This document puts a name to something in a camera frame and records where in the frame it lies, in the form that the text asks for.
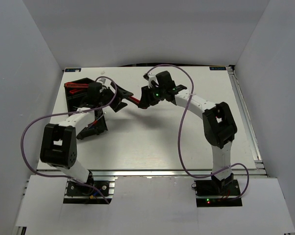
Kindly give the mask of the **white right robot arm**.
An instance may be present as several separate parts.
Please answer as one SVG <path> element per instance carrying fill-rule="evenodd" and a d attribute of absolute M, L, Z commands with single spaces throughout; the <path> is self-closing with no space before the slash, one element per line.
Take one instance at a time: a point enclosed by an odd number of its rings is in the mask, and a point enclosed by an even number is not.
<path fill-rule="evenodd" d="M 203 121 L 204 136 L 212 147 L 213 169 L 212 191 L 223 195 L 233 181 L 230 168 L 230 150 L 237 126 L 229 105 L 205 100 L 188 90 L 184 85 L 176 85 L 168 71 L 156 75 L 143 76 L 148 85 L 141 88 L 138 107 L 146 109 L 166 100 L 176 106 L 186 108 Z"/>

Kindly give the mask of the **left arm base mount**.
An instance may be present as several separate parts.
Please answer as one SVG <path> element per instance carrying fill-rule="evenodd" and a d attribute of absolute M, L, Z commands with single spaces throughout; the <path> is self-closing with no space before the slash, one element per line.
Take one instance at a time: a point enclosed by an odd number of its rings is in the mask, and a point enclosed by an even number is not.
<path fill-rule="evenodd" d="M 63 203 L 80 205 L 108 205 L 113 198 L 114 186 L 115 179 L 95 179 L 94 187 L 96 187 L 103 194 L 102 196 L 93 188 L 85 187 L 68 180 Z"/>

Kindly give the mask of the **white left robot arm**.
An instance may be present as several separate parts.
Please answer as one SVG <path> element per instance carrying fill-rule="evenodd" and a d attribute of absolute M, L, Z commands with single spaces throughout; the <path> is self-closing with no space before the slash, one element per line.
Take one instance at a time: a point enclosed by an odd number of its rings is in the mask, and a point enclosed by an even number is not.
<path fill-rule="evenodd" d="M 107 87 L 100 82 L 91 82 L 84 89 L 67 89 L 67 106 L 72 114 L 57 124 L 45 126 L 40 160 L 78 181 L 79 192 L 90 195 L 94 190 L 92 173 L 77 160 L 77 140 L 107 131 L 103 107 L 118 112 L 127 106 L 123 99 L 131 97 L 133 93 L 118 85 Z"/>

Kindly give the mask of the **red folding knife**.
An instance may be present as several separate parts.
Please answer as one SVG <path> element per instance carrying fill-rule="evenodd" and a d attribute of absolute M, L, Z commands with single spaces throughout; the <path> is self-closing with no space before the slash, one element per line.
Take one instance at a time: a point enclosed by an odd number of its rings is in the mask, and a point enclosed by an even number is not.
<path fill-rule="evenodd" d="M 83 84 L 83 83 L 73 83 L 73 82 L 68 82 L 65 83 L 64 86 L 66 88 L 71 88 L 71 89 L 86 89 L 88 88 L 88 84 Z"/>

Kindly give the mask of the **blue handle screwdriver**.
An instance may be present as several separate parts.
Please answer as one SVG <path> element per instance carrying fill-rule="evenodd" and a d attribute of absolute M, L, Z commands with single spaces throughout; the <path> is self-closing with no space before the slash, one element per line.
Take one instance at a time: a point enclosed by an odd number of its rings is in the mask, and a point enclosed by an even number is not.
<path fill-rule="evenodd" d="M 104 112 L 101 116 L 99 116 L 97 119 L 95 119 L 95 121 L 93 122 L 93 124 L 96 124 L 101 118 L 104 117 L 105 114 L 106 114 L 106 112 Z"/>

